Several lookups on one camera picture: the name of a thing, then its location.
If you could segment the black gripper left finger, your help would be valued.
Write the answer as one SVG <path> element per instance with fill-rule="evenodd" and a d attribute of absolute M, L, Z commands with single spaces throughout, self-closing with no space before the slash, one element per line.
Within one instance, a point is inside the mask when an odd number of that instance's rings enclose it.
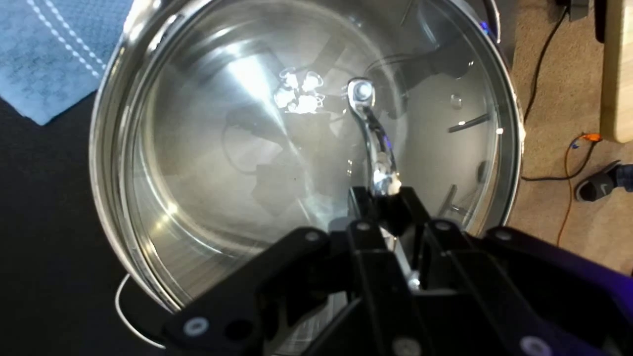
<path fill-rule="evenodd" d="M 377 211 L 363 188 L 351 188 L 357 217 L 347 227 L 363 318 L 377 356 L 422 356 L 424 328 L 395 255 L 385 247 Z"/>

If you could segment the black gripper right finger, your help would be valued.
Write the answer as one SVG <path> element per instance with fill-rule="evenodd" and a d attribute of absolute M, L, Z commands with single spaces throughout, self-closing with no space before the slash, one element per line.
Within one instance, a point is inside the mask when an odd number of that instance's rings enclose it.
<path fill-rule="evenodd" d="M 523 356 L 527 304 L 501 265 L 458 225 L 430 217 L 410 188 L 397 201 L 414 231 L 408 263 L 430 354 Z"/>

